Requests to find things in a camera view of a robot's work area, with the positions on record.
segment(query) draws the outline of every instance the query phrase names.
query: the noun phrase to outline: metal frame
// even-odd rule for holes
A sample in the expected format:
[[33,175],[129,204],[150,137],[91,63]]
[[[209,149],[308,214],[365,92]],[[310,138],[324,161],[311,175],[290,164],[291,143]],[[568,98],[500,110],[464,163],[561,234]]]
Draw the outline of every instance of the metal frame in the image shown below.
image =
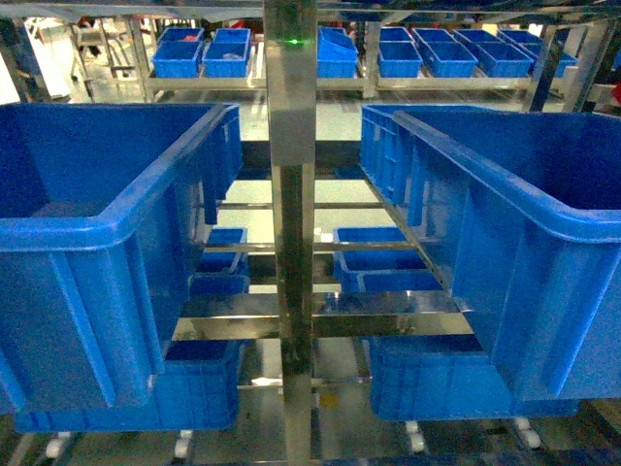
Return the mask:
[[[274,210],[276,241],[260,245],[213,245],[212,250],[274,251],[277,264],[278,295],[241,295],[234,297],[212,297],[194,300],[185,309],[180,325],[194,328],[191,335],[178,330],[176,339],[230,339],[230,338],[277,338],[280,339],[282,358],[282,387],[284,393],[286,448],[288,464],[310,464],[311,462],[311,390],[312,339],[341,336],[371,335],[452,335],[470,334],[472,329],[466,323],[460,308],[446,292],[403,292],[364,295],[342,295],[313,293],[313,254],[330,250],[371,250],[417,248],[417,240],[403,224],[396,210],[384,204],[375,188],[378,202],[365,208],[385,208],[405,233],[406,243],[385,244],[341,244],[325,245],[313,243],[314,209],[343,208],[344,205],[315,205],[315,92],[324,85],[330,88],[335,81],[323,83],[315,78],[316,67],[316,24],[319,17],[337,16],[342,12],[369,15],[373,21],[367,34],[367,78],[343,80],[337,84],[350,85],[362,90],[365,97],[373,97],[378,90],[386,89],[506,89],[528,90],[525,110],[540,110],[550,89],[554,70],[560,56],[562,32],[554,25],[563,22],[581,22],[593,18],[619,17],[621,7],[602,5],[558,6],[556,2],[541,2],[537,7],[523,7],[511,4],[508,11],[476,10],[474,6],[464,7],[457,14],[471,13],[490,15],[494,20],[511,20],[537,15],[540,22],[547,22],[546,47],[538,60],[536,78],[533,80],[386,80],[378,77],[376,53],[381,21],[404,19],[410,11],[401,8],[401,2],[375,8],[368,4],[326,2],[316,0],[265,0],[224,1],[212,0],[210,7],[238,9],[264,7],[266,26],[266,74],[267,78],[257,81],[241,80],[158,80],[150,75],[146,49],[140,32],[140,24],[133,14],[180,15],[200,17],[205,3],[202,0],[184,0],[182,5],[172,2],[134,0],[129,4],[103,1],[98,5],[85,0],[65,0],[49,4],[36,1],[18,1],[9,5],[12,16],[56,16],[64,9],[75,13],[89,13],[96,16],[125,15],[127,30],[132,43],[135,63],[138,65],[139,82],[146,100],[154,90],[167,88],[267,88],[273,204],[251,206],[256,209]],[[6,3],[0,4],[0,15],[6,13]],[[433,7],[424,15],[434,21],[447,20],[449,8]],[[566,110],[584,110],[584,103],[593,94],[598,78],[603,74],[602,64],[611,56],[611,46],[618,46],[619,22],[610,19],[596,26],[589,33],[584,50],[590,50],[582,60],[578,76],[574,80]],[[293,45],[290,39],[299,39]],[[40,88],[39,80],[26,82],[16,72],[19,63],[11,61],[14,53],[9,50],[19,40],[7,36],[0,41],[0,52],[9,56],[13,78],[19,85],[23,101],[49,99]],[[243,206],[224,204],[224,209],[240,209]],[[434,265],[423,255],[431,270],[437,274]]]

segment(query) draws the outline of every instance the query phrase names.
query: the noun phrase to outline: metal beam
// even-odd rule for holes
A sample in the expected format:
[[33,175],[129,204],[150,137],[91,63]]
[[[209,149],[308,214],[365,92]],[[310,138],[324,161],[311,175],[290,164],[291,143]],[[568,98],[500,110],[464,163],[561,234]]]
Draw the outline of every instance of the metal beam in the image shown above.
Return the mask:
[[287,461],[307,465],[311,463],[316,0],[265,0],[264,26]]

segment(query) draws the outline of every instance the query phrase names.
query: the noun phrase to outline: floor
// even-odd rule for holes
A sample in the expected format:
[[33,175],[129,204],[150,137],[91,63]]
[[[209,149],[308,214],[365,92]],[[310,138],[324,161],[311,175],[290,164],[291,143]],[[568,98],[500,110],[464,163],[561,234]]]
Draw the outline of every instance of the floor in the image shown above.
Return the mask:
[[[62,30],[44,35],[45,46],[64,77],[74,103],[88,102],[82,83],[70,77],[71,45]],[[110,72],[88,64],[95,78],[95,99],[100,103],[142,102],[134,83],[117,88]],[[207,93],[180,92],[167,98],[169,102],[238,102],[241,106],[242,138],[247,141],[267,140],[268,122],[265,92]],[[505,111],[519,111],[521,102],[513,92],[387,92],[376,102],[416,104],[485,105]],[[352,141],[360,138],[361,102],[358,96],[339,92],[320,92],[317,99],[317,139]],[[549,112],[560,111],[562,101],[550,98]],[[360,181],[316,182],[318,202],[375,201],[373,194]],[[229,191],[230,202],[270,202],[269,182],[238,181]],[[315,227],[330,233],[337,226],[390,225],[389,216],[380,210],[317,211]],[[220,226],[248,228],[250,242],[272,242],[274,229],[270,211],[222,211]],[[260,291],[275,291],[263,286]],[[359,343],[350,339],[326,339],[315,342],[315,376],[330,380],[346,380],[365,370]],[[279,377],[278,342],[259,341],[249,351],[263,377]],[[237,424],[222,432],[200,432],[196,436],[195,463],[235,462],[242,460],[269,461],[284,459],[284,434],[281,395],[277,388],[241,391],[241,414]],[[422,429],[431,454],[471,453],[481,451],[515,451],[523,449],[516,437],[500,420],[424,422]],[[563,419],[539,419],[534,426],[545,446],[551,449],[608,448],[609,440],[583,415]],[[313,409],[313,455],[317,458],[381,457],[409,454],[404,425],[378,420],[369,406],[369,386],[344,383],[338,387],[319,389]],[[74,447],[70,466],[151,466],[166,464],[172,459],[178,433],[114,433],[87,434]]]

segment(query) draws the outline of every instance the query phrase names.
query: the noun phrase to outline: blue plastic crate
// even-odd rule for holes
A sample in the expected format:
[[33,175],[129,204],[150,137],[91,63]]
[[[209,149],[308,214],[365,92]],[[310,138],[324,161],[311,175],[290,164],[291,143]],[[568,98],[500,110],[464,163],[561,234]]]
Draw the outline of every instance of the blue plastic crate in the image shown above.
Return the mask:
[[[405,241],[399,228],[380,226],[370,228],[335,228],[335,243]],[[358,288],[358,276],[380,270],[425,269],[425,263],[415,250],[346,250],[334,252],[334,275],[343,291]]]
[[511,44],[485,43],[476,47],[478,66],[490,78],[523,78],[533,66],[533,58]]
[[147,401],[207,241],[201,165],[228,113],[0,107],[2,412]]
[[[537,63],[537,59],[539,58],[539,53],[541,52],[541,44],[524,44],[520,46],[531,58],[533,58],[533,65],[531,66],[530,73],[533,73],[533,68],[535,67],[535,63]],[[561,59],[559,60],[559,65],[556,68],[555,78],[563,78],[565,75],[565,69],[568,66],[575,66],[578,64],[578,59],[573,58],[572,56],[563,52]]]
[[24,413],[18,432],[220,430],[239,411],[241,341],[175,342],[148,403],[136,408]]
[[541,38],[528,31],[516,31],[512,29],[499,29],[498,37],[503,41],[513,44],[515,46],[521,46],[524,44],[542,44]]
[[579,401],[518,401],[474,336],[368,340],[371,408],[382,420],[572,416]]
[[211,43],[203,53],[209,78],[245,78],[250,59],[249,43]]
[[471,78],[478,63],[474,55],[457,42],[421,42],[418,49],[437,78]]
[[197,78],[202,42],[161,42],[153,56],[157,78]]
[[412,38],[405,27],[382,27],[379,31],[381,42],[411,42]]
[[194,281],[190,288],[192,296],[203,294],[238,294],[248,293],[250,278],[246,275],[214,275],[194,274]]
[[620,396],[621,120],[393,118],[414,145],[409,224],[511,391]]
[[358,49],[353,41],[340,31],[319,27],[317,56],[320,59],[356,59]]
[[474,54],[476,58],[480,60],[477,53],[477,44],[503,44],[504,42],[498,37],[490,34],[487,31],[481,29],[455,29],[453,31],[453,37],[457,42],[461,42],[466,49]]
[[169,41],[182,42],[203,42],[205,40],[205,29],[202,27],[167,27],[160,36],[158,43]]
[[232,29],[232,28],[220,28],[215,31],[213,37],[215,43],[218,42],[232,42],[232,43],[249,43],[250,42],[250,30],[249,29]]
[[422,64],[411,42],[379,43],[379,74],[383,78],[418,78]]
[[[239,244],[247,241],[245,228],[214,228],[209,244]],[[247,252],[203,252],[198,272],[209,274],[248,274]]]
[[419,47],[421,42],[455,42],[455,38],[446,32],[446,29],[412,27],[411,35]]

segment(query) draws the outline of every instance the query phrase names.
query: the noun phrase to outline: shelf rack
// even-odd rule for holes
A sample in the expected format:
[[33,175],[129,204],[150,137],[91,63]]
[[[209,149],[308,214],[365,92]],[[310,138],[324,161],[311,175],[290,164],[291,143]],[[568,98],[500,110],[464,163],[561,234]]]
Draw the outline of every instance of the shelf rack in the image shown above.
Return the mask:
[[[389,4],[324,2],[315,0],[84,0],[0,1],[0,53],[12,72],[22,102],[49,101],[49,93],[33,55],[20,17],[63,17],[75,21],[80,16],[123,16],[128,23],[132,51],[141,70],[143,92],[161,88],[145,74],[147,56],[134,15],[209,17],[213,9],[229,9],[231,17],[245,17],[263,11],[266,31],[265,87],[270,121],[270,150],[273,210],[276,241],[273,245],[247,245],[244,250],[273,250],[276,255],[278,295],[248,295],[195,300],[189,303],[181,321],[194,325],[194,338],[278,338],[282,359],[282,388],[287,463],[311,463],[312,339],[334,336],[446,335],[472,330],[458,304],[446,292],[384,293],[368,296],[313,293],[312,264],[315,252],[352,245],[313,243],[315,181],[315,92],[323,86],[315,78],[316,25],[320,19],[369,21],[369,78],[374,89],[407,88],[410,83],[380,80],[376,69],[378,33],[383,22],[399,22],[414,16],[420,22],[454,22],[476,15],[487,22],[546,24],[544,46],[536,75],[520,82],[527,95],[524,111],[539,111],[553,85],[558,60],[567,35],[567,26],[592,22],[587,34],[573,84],[566,94],[565,111],[591,111],[596,84],[610,70],[621,43],[618,18],[621,5],[610,2],[552,0],[502,2],[481,7],[475,3],[456,5],[449,1],[410,4],[395,0]],[[299,45],[287,41],[299,39]],[[373,90],[367,88],[367,96]],[[416,239],[399,222],[390,205],[382,205],[406,234],[408,245]],[[400,249],[403,244],[381,245]],[[357,249],[373,245],[357,244]]]

